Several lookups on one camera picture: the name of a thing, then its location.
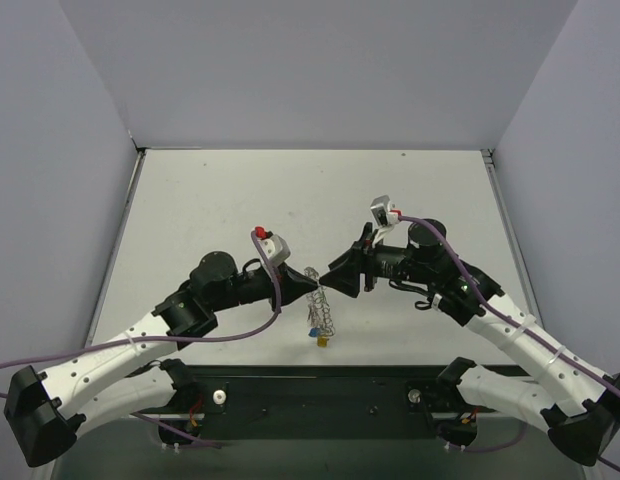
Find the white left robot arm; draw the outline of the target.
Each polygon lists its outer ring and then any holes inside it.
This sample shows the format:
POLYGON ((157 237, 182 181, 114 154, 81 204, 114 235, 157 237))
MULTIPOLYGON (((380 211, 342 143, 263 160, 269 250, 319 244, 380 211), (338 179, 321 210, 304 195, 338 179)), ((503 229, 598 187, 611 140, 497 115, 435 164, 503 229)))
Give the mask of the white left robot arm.
POLYGON ((189 408, 194 383, 185 365, 170 355, 212 342, 209 334, 221 311, 267 300, 279 314, 314 292, 317 281, 285 259, 265 252, 239 269, 230 254, 209 253, 174 293, 111 340, 41 371, 33 361, 20 362, 4 416, 26 464, 45 465, 81 435, 128 414, 166 405, 177 412, 189 408))

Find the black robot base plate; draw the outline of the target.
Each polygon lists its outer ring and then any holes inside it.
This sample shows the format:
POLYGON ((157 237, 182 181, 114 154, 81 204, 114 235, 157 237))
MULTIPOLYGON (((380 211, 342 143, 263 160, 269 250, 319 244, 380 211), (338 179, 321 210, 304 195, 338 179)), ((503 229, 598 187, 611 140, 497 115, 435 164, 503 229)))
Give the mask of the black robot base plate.
POLYGON ((475 411, 441 365, 189 366, 186 386, 141 413, 205 440, 429 439, 475 411))

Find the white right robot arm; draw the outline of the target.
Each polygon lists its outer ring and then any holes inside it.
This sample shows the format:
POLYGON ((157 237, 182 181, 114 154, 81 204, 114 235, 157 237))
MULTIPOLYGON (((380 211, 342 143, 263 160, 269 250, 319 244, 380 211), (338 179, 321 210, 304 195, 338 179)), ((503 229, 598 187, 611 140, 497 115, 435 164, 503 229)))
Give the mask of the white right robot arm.
POLYGON ((430 309, 490 342, 532 379, 516 381, 458 358, 440 379, 462 403, 539 429, 576 463, 601 461, 620 429, 620 373, 589 364, 545 331, 499 283, 458 256, 440 222, 402 214, 396 219, 409 225, 405 247, 384 244, 391 224, 366 224, 361 237, 330 263, 321 285, 355 298, 386 279, 422 295, 430 309))

